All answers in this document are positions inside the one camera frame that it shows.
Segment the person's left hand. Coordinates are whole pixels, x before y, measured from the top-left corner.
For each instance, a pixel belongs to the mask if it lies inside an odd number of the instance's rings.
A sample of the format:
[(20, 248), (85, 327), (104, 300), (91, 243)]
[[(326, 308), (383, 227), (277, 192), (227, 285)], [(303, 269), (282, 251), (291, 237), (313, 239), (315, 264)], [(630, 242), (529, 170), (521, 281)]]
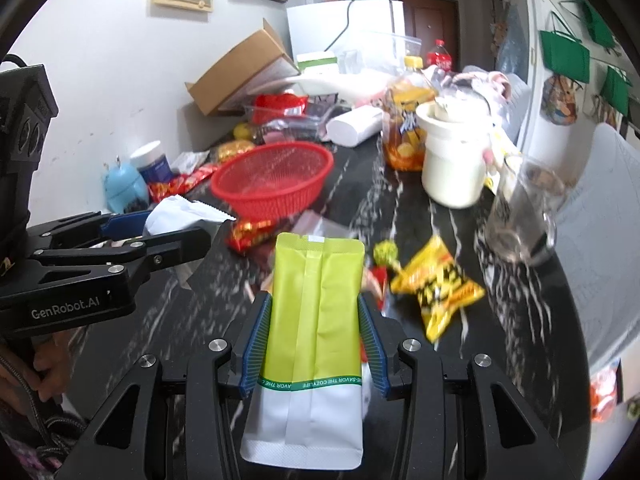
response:
[(37, 344), (32, 364), (28, 365), (5, 346), (1, 356), (5, 358), (28, 383), (41, 402), (63, 394), (70, 383), (72, 359), (70, 358), (71, 330), (54, 333), (43, 344)]

